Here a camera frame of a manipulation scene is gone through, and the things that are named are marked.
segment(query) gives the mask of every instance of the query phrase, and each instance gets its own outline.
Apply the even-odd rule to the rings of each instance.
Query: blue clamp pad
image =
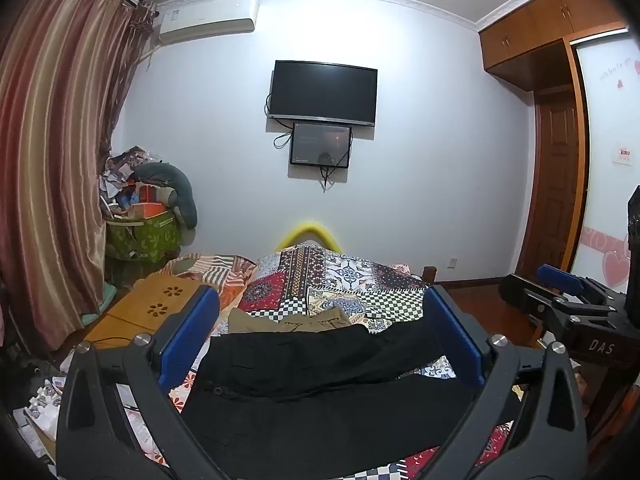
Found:
[[[463,325],[462,313],[444,290],[442,294],[447,298],[434,287],[424,292],[422,315],[433,329],[456,377],[466,384],[483,386],[482,354]]]
[[[551,288],[556,288],[571,296],[580,296],[584,293],[582,280],[578,276],[556,269],[550,265],[543,265],[538,269],[537,277],[540,282]]]
[[[183,320],[174,337],[161,353],[160,389],[169,393],[184,381],[220,314],[220,300],[209,288]]]

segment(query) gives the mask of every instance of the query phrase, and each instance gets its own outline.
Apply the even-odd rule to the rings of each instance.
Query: air conditioner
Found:
[[[164,44],[207,36],[253,32],[258,0],[209,0],[170,9],[164,15],[159,39]]]

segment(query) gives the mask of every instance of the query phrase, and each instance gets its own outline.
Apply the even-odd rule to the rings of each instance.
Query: black tv screen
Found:
[[[276,61],[269,117],[374,126],[377,90],[373,68]]]

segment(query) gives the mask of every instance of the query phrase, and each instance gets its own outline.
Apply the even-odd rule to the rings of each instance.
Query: patchwork quilt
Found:
[[[422,296],[427,287],[420,278],[411,275],[405,265],[383,266],[309,244],[264,256],[255,263],[241,256],[188,254],[172,260],[160,272],[209,283],[218,291],[222,312],[211,332],[212,337],[227,332],[226,317],[231,308],[280,321],[290,314],[313,316],[339,306],[352,324],[360,323],[370,332],[381,332],[393,322],[421,317]],[[179,412],[193,386],[200,360],[208,349],[207,339],[184,383],[169,393]],[[443,380],[455,377],[446,356],[411,373]],[[135,407],[127,409],[129,414],[132,421],[139,416]],[[498,456],[510,427],[505,424],[495,428],[479,464]],[[158,448],[153,446],[153,450],[146,456],[166,464]],[[428,449],[344,480],[413,480],[436,450]]]

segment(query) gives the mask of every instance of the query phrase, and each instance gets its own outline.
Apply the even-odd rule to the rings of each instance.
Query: black cable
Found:
[[[131,339],[129,339],[128,337],[117,337],[117,336],[114,336],[114,337],[103,337],[102,339],[96,339],[94,341],[89,341],[89,343],[100,343],[102,341],[108,341],[109,339],[122,339],[124,341],[131,342]]]
[[[264,114],[267,116],[267,118],[270,118],[269,117],[269,97],[271,97],[271,94],[267,95],[267,98],[264,101]],[[284,148],[287,145],[287,143],[291,140],[291,134],[293,133],[293,126],[289,126],[288,124],[283,123],[281,120],[275,117],[271,117],[270,119],[273,119],[274,121],[276,121],[280,126],[284,126],[285,128],[289,129],[287,133],[279,135],[275,139],[273,139],[274,148],[277,148],[277,149]],[[282,144],[277,144],[276,140],[281,139],[283,137],[288,137],[288,138]]]
[[[277,148],[277,149],[279,149],[279,150],[280,150],[281,148],[284,148],[284,147],[287,145],[287,143],[291,140],[291,134],[292,134],[292,133],[293,133],[293,131],[292,131],[292,132],[288,132],[288,133],[286,133],[286,134],[282,134],[282,135],[277,136],[275,139],[273,139],[273,147],[274,147],[274,148]],[[281,144],[277,144],[277,143],[276,143],[276,140],[281,139],[282,137],[287,137],[287,140],[285,140],[285,141],[284,141],[283,143],[281,143]]]
[[[320,166],[320,176],[324,179],[324,190],[326,191],[326,181],[329,180],[329,177],[332,176],[332,174],[334,174],[334,171],[338,169],[338,166],[340,166],[340,163],[344,160],[344,158],[349,155],[349,152],[351,151],[351,143],[353,142],[353,133],[350,130],[349,131],[349,147],[347,148],[347,151],[344,152],[344,155],[341,156],[340,160],[338,161],[337,164],[335,164],[334,166]]]
[[[331,170],[331,173],[329,173],[326,177],[329,178],[330,176],[332,176],[332,174],[334,174],[334,171],[338,169],[338,166],[340,166],[340,163],[344,160],[344,158],[349,155],[349,152],[351,151],[351,143],[353,142],[353,134],[351,133],[351,131],[349,131],[349,147],[347,148],[347,151],[344,152],[344,155],[341,156],[340,160],[338,161],[338,163],[334,166],[334,168]]]

